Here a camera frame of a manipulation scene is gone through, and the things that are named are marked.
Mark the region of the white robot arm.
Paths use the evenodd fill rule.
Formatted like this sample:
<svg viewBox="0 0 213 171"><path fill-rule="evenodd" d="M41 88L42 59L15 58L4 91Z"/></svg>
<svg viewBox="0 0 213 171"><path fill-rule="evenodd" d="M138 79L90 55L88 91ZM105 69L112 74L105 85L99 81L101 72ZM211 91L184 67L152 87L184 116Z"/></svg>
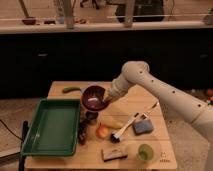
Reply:
<svg viewBox="0 0 213 171"><path fill-rule="evenodd" d="M128 61L104 95L104 100L114 102L139 85L180 114L210 144L204 171L213 171L213 106L195 98L157 78L150 73L144 61Z"/></svg>

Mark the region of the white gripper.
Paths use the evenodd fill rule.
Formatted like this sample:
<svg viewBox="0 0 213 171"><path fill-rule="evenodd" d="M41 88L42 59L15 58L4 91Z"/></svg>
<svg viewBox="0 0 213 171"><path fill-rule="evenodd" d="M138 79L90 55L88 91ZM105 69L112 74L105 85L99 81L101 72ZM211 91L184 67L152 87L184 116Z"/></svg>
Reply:
<svg viewBox="0 0 213 171"><path fill-rule="evenodd" d="M110 87L106 90L104 101L109 103L117 101L125 96L128 93L128 90L133 86L134 84L129 82L123 75L119 75L112 81Z"/></svg>

